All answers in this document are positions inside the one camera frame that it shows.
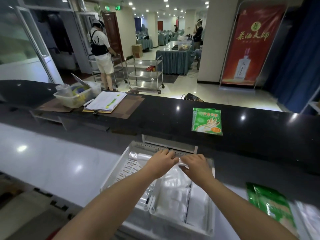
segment brown door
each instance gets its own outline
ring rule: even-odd
[[[158,21],[158,30],[163,30],[163,21]]]
[[[117,54],[121,54],[122,60],[124,60],[116,13],[102,11],[102,17],[111,48]]]

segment cardboard box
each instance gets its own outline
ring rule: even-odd
[[[136,44],[132,46],[132,53],[135,58],[141,58],[143,56],[142,53],[142,44]]]

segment orange oval label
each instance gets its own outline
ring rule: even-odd
[[[215,133],[220,133],[220,132],[221,132],[221,129],[218,128],[218,127],[213,127],[213,128],[211,128],[211,130],[212,130],[213,132],[215,132]]]

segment white shorts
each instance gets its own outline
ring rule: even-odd
[[[111,59],[96,59],[96,62],[101,73],[112,74],[115,72]]]

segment green plastic packet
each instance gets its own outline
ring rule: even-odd
[[[251,204],[280,222],[294,236],[299,237],[294,217],[284,195],[277,190],[254,183],[247,183],[247,193]]]
[[[222,136],[221,111],[193,108],[192,131]]]

